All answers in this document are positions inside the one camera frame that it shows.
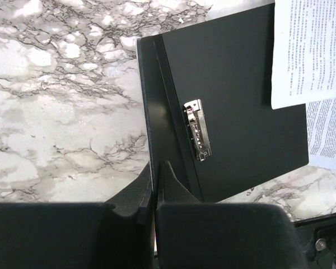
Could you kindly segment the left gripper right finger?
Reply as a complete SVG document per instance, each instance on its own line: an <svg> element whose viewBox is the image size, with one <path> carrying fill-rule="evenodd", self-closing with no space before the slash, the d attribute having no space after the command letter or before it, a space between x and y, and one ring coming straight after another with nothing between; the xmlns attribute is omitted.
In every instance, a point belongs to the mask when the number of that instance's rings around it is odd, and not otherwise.
<svg viewBox="0 0 336 269"><path fill-rule="evenodd" d="M195 198L177 179L170 162L161 162L158 176L157 209L163 207L177 209L201 205L201 201Z"/></svg>

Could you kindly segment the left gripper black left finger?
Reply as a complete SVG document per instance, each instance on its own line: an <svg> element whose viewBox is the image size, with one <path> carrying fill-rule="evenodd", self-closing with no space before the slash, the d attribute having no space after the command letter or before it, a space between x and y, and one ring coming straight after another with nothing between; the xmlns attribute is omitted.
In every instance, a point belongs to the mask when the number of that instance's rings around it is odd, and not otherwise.
<svg viewBox="0 0 336 269"><path fill-rule="evenodd" d="M150 164L129 185L105 202L105 221L145 224L151 219L152 176Z"/></svg>

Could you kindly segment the grey black file folder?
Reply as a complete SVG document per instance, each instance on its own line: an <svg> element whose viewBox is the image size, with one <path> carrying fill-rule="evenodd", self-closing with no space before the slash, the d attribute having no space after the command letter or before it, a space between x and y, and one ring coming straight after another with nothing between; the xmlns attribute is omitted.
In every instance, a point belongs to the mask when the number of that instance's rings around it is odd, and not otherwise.
<svg viewBox="0 0 336 269"><path fill-rule="evenodd" d="M274 4L141 38L137 59L153 184L169 161L218 202L307 165L304 105L273 109ZM199 161L184 104L201 99L211 156Z"/></svg>

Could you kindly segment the printed paper sheet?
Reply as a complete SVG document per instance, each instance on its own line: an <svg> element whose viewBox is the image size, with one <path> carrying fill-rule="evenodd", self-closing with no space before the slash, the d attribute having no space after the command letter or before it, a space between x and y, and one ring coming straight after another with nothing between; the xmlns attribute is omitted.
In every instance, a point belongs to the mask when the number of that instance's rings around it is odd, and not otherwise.
<svg viewBox="0 0 336 269"><path fill-rule="evenodd" d="M306 105L309 165L336 170L336 98Z"/></svg>
<svg viewBox="0 0 336 269"><path fill-rule="evenodd" d="M271 106L336 98L336 0L276 1Z"/></svg>

